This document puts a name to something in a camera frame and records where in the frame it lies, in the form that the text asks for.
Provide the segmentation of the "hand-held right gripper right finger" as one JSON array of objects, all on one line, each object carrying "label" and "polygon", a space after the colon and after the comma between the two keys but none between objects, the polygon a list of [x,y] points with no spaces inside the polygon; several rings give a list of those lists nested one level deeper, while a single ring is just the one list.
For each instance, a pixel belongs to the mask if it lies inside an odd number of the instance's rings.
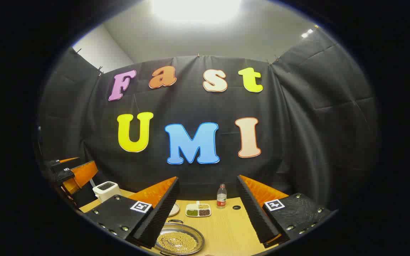
[{"label": "hand-held right gripper right finger", "polygon": [[334,213],[304,193],[287,195],[243,175],[237,176],[237,190],[265,248],[306,235]]}]

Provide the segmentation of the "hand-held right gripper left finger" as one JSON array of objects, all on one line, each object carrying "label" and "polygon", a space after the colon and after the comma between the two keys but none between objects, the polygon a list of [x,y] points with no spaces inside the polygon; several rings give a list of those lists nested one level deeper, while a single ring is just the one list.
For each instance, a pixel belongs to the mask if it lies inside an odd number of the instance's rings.
[{"label": "hand-held right gripper left finger", "polygon": [[179,179],[174,176],[130,197],[116,194],[84,215],[112,236],[151,248],[161,233],[179,191]]}]

